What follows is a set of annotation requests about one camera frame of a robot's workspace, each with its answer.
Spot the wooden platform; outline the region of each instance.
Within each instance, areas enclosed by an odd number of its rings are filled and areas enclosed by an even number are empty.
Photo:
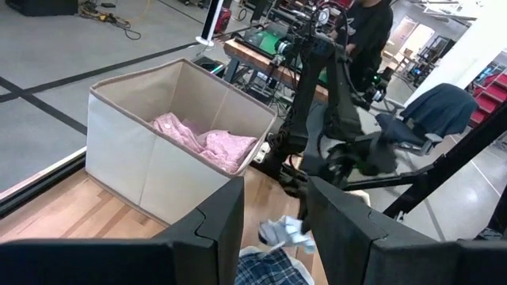
[[[246,172],[245,222],[242,247],[263,247],[257,238],[260,221],[296,215],[299,203],[271,178],[255,169]],[[150,238],[165,229],[95,183],[84,170],[0,221],[0,241],[20,238]],[[315,284],[326,284],[316,255],[288,253],[301,260]]]

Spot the plaid shirt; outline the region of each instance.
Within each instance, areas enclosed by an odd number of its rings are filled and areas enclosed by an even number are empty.
[[[239,257],[235,285],[308,285],[283,249]]]

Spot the metal frame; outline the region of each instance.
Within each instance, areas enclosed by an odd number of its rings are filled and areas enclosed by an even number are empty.
[[[31,184],[20,188],[10,196],[0,200],[0,219],[5,218],[8,214],[35,199],[38,195],[46,192],[59,182],[64,181],[80,169],[83,169],[85,167],[85,157],[86,152],[83,152]]]
[[[503,102],[481,124],[459,141],[449,152],[440,156],[426,172],[426,178],[417,180],[383,213],[391,218],[412,211],[458,172],[496,138],[507,131],[507,102]]]
[[[428,169],[431,169],[432,167],[433,165],[428,165],[425,168],[419,169],[418,171],[412,173],[402,173],[391,177],[372,178],[349,182],[341,190],[355,191],[355,190],[365,190],[373,188],[385,188],[385,187],[415,184],[418,181],[423,181],[424,179],[427,179]]]

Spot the chair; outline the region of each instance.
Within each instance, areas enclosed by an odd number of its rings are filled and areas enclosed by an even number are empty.
[[[469,93],[447,83],[423,93],[407,108],[388,98],[386,104],[393,105],[394,111],[375,117],[383,135],[396,148],[417,156],[430,154],[446,135],[462,133],[478,107]],[[402,118],[396,116],[400,109]]]

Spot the dark blue jacket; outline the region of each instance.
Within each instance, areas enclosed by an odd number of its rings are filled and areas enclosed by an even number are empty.
[[[477,102],[468,92],[442,83],[422,94],[400,116],[412,119],[426,133],[443,138],[462,133],[477,107]]]

